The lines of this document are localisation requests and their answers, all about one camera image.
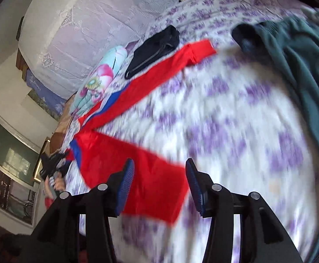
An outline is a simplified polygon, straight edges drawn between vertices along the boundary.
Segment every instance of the black folded garment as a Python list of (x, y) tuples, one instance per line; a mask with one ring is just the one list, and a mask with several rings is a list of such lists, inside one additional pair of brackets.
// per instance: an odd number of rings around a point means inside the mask
[(148, 38), (137, 50), (130, 62), (124, 78), (130, 79), (161, 57), (173, 52), (179, 45), (179, 32), (170, 25), (163, 31)]

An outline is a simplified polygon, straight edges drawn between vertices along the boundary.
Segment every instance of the metal screw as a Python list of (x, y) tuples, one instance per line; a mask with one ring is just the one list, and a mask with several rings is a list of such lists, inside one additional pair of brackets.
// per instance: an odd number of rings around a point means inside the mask
[(212, 190), (219, 192), (222, 189), (222, 186), (220, 184), (213, 184), (212, 185)]
[(99, 186), (97, 186), (97, 189), (100, 191), (104, 191), (108, 188), (107, 184), (99, 184)]
[(257, 193), (257, 192), (252, 192), (251, 193), (251, 198), (252, 199), (258, 200), (260, 197), (261, 197), (261, 195), (259, 193)]
[(69, 196), (68, 192), (62, 192), (62, 193), (60, 193), (60, 195), (59, 195), (59, 197), (60, 197), (61, 199), (67, 199), (68, 196)]

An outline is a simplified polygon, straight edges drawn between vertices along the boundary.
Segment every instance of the picture frame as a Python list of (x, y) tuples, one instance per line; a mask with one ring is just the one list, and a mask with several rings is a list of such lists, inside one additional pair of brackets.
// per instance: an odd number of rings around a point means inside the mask
[(44, 144), (40, 150), (40, 154), (39, 154), (39, 158), (38, 161), (36, 162), (36, 166), (34, 169), (34, 181), (37, 183), (40, 183), (42, 181), (41, 177), (40, 177), (40, 171), (43, 168), (43, 163), (41, 161), (41, 155), (45, 152), (47, 155), (49, 155), (50, 153), (50, 141), (51, 139), (49, 137), (47, 137), (44, 141)]

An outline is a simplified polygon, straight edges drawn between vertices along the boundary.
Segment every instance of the blue stripe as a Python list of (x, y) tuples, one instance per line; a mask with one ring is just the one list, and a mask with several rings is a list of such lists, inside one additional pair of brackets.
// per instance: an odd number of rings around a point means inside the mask
[(102, 108), (101, 111), (96, 112), (95, 114), (93, 114), (87, 121), (85, 124), (87, 124), (92, 118), (101, 115), (102, 113), (106, 112), (120, 97), (120, 95), (128, 88), (130, 82), (120, 91), (114, 92), (111, 94), (111, 96), (108, 98), (105, 106)]
[(80, 169), (80, 167), (82, 165), (82, 152), (79, 148), (79, 145), (75, 139), (72, 139), (69, 146), (71, 147), (71, 149), (73, 151), (74, 158), (77, 161), (78, 167)]

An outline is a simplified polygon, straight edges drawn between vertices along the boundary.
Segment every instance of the wooden furniture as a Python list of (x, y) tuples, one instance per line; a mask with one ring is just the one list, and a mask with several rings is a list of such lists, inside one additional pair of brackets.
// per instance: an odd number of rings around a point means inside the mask
[(29, 69), (28, 64), (25, 62), (22, 54), (20, 53), (20, 49), (17, 52), (17, 59), (16, 59), (16, 67), (22, 71), (22, 79), (24, 82), (27, 80), (27, 70)]

